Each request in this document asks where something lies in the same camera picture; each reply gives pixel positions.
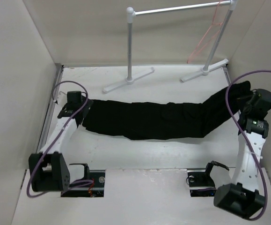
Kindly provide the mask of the black trousers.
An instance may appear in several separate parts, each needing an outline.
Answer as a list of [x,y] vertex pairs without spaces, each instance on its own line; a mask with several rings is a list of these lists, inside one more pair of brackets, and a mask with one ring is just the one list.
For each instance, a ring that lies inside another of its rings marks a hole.
[[252,94],[249,81],[236,83],[203,103],[124,103],[93,101],[83,120],[86,130],[130,140],[204,138],[239,111],[239,99]]

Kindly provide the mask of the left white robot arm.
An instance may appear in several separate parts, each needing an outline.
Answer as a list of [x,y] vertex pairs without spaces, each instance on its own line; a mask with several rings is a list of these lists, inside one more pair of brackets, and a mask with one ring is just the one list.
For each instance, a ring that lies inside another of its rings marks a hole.
[[29,188],[34,192],[65,192],[76,183],[87,186],[90,174],[87,164],[70,164],[65,161],[71,136],[89,112],[92,100],[85,92],[69,91],[67,103],[57,116],[57,123],[49,140],[38,153],[29,157]]

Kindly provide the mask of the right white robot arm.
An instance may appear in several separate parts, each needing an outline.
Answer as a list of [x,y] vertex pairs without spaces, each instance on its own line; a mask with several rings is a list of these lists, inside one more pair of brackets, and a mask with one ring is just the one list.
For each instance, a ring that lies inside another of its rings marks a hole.
[[256,89],[240,110],[239,119],[235,120],[239,128],[235,171],[232,178],[217,187],[213,200],[215,207],[249,221],[259,219],[267,206],[267,186],[263,184],[261,195],[257,179],[264,177],[260,159],[268,136],[265,117],[270,109],[271,92]]

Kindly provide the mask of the white clothes rack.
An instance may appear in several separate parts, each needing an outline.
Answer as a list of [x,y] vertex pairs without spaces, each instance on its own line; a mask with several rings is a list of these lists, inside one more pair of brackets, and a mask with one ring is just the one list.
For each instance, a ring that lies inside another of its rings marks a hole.
[[124,80],[111,84],[109,86],[106,86],[103,88],[103,93],[107,94],[114,90],[117,90],[119,88],[122,88],[126,85],[132,85],[135,81],[142,79],[148,75],[151,75],[155,72],[155,69],[151,67],[147,71],[143,71],[141,73],[137,73],[135,75],[132,74],[132,29],[133,29],[133,21],[134,18],[141,15],[149,15],[149,14],[160,14],[160,13],[168,13],[173,11],[183,11],[183,10],[191,10],[191,9],[197,9],[197,8],[212,8],[215,7],[215,9],[218,9],[219,6],[229,6],[229,9],[226,13],[226,16],[224,18],[224,21],[222,23],[215,23],[215,18],[212,18],[212,24],[213,26],[220,26],[219,31],[217,32],[217,37],[215,39],[215,42],[212,46],[212,49],[209,53],[209,56],[206,60],[206,63],[203,67],[201,67],[198,71],[191,73],[189,75],[186,75],[182,78],[180,78],[180,81],[185,83],[188,81],[191,81],[193,79],[196,79],[201,76],[206,76],[210,72],[217,70],[219,68],[222,68],[227,65],[228,59],[223,59],[217,63],[212,64],[211,61],[215,55],[215,52],[219,46],[219,43],[221,41],[221,38],[224,34],[224,31],[226,29],[226,26],[230,20],[230,17],[232,13],[234,12],[238,1],[236,0],[220,0],[217,2],[209,2],[209,3],[201,3],[201,4],[194,4],[194,5],[186,5],[186,6],[179,6],[179,7],[169,7],[169,8],[160,8],[160,9],[152,9],[152,10],[145,10],[145,11],[135,11],[134,8],[128,7],[126,9],[126,18],[127,18],[127,76]]

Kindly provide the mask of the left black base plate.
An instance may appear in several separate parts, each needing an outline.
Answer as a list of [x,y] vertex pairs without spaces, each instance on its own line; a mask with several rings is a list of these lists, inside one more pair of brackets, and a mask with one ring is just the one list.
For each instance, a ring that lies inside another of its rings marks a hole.
[[74,181],[60,197],[104,197],[105,170],[89,170],[84,178]]

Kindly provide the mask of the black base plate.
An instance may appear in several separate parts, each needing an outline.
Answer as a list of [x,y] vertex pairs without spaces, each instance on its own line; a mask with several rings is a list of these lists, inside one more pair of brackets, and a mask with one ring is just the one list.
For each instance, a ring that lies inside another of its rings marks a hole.
[[214,197],[216,187],[210,175],[202,170],[189,170],[186,183],[191,197]]
[[60,197],[104,197],[105,170],[89,170],[84,178],[74,181]]

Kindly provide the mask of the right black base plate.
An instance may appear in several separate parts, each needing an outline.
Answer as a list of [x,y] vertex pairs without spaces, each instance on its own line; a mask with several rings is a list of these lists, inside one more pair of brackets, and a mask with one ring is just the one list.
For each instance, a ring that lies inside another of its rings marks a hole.
[[216,187],[210,175],[202,170],[189,170],[186,183],[191,197],[214,197]]

